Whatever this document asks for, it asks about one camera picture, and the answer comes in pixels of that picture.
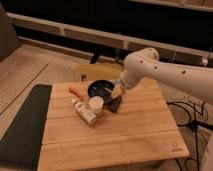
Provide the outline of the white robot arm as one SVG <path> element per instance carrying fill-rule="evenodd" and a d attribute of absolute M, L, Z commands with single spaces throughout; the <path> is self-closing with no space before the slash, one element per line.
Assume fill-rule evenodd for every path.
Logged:
<path fill-rule="evenodd" d="M 130 90 L 144 77 L 155 79 L 213 105 L 211 68 L 160 62 L 156 49 L 144 48 L 126 56 L 119 83 L 124 90 Z"/>

